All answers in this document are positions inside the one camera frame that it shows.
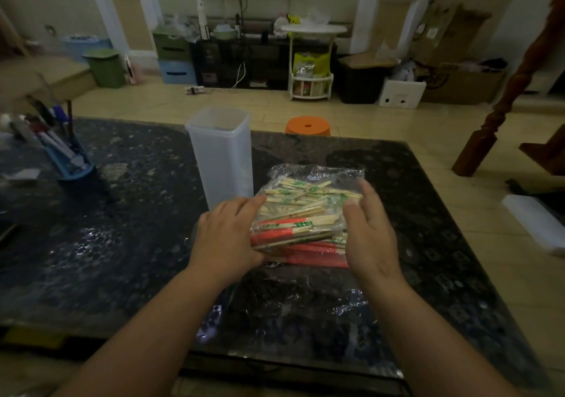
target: stool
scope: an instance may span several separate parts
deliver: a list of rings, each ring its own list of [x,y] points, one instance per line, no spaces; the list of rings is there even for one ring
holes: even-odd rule
[[[286,123],[284,133],[295,135],[322,135],[330,136],[329,123],[321,117],[302,116],[290,119]]]

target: blue bin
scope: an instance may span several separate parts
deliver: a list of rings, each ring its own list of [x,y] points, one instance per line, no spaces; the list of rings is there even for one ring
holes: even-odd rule
[[[82,57],[90,49],[111,48],[112,42],[109,38],[98,38],[95,36],[78,36],[70,35],[61,38],[61,42],[67,49],[67,54],[75,62],[87,63],[87,60]]]
[[[159,69],[163,83],[198,85],[194,66],[190,62],[159,59]]]

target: pen holder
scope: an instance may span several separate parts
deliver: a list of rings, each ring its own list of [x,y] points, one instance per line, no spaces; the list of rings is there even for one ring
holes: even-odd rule
[[[87,166],[86,168],[81,169],[80,167],[73,165],[71,160],[58,149],[54,148],[52,145],[44,144],[45,152],[61,173],[62,177],[59,178],[60,181],[78,180],[87,176],[95,168],[78,138],[73,137],[70,139],[70,142],[72,144],[72,150],[77,154],[80,154],[84,159],[84,164]]]

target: small white shelf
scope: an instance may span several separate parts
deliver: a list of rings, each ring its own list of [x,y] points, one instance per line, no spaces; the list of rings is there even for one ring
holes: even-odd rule
[[[328,45],[328,53],[332,53],[332,46],[335,40],[335,37],[338,34],[343,34],[347,32],[347,28],[342,27],[340,25],[284,25],[281,27],[281,30],[290,33],[296,34],[308,34],[308,35],[320,35],[320,36],[330,36],[329,45]],[[295,77],[292,71],[292,60],[293,60],[293,53],[292,53],[292,46],[293,46],[294,36],[290,36],[290,50],[289,50],[289,64],[288,64],[288,95],[290,100],[293,98],[299,98],[301,100],[321,100],[324,98],[328,98],[328,100],[332,97],[332,84],[333,84],[333,74],[330,72],[327,77],[316,78],[316,79],[307,79],[304,77]],[[322,90],[325,92],[321,95],[311,96],[311,95],[295,95],[294,94],[294,82],[299,81],[301,82],[300,91],[304,91],[304,83],[310,83],[310,93],[312,92],[320,92]]]

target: black table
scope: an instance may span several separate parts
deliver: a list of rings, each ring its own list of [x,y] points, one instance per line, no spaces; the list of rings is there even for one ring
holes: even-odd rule
[[[107,339],[187,265],[206,201],[181,127],[81,119],[100,170],[70,184],[43,152],[0,144],[0,214],[23,225],[0,251],[0,325]],[[513,384],[548,380],[483,268],[405,143],[253,132],[254,185],[279,163],[364,168],[397,231],[409,284]],[[224,292],[195,353],[402,379],[348,270],[267,265]]]

